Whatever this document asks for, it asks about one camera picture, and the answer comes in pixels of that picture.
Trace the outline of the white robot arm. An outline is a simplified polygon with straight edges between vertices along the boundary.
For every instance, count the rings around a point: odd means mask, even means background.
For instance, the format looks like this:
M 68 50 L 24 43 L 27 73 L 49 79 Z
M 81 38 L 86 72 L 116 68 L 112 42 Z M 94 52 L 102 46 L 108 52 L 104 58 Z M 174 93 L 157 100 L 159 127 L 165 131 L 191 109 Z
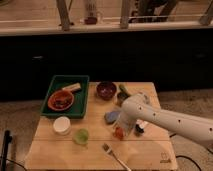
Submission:
M 206 148 L 213 148 L 212 119 L 151 106 L 142 92 L 124 100 L 116 124 L 129 134 L 138 119 L 174 132 Z

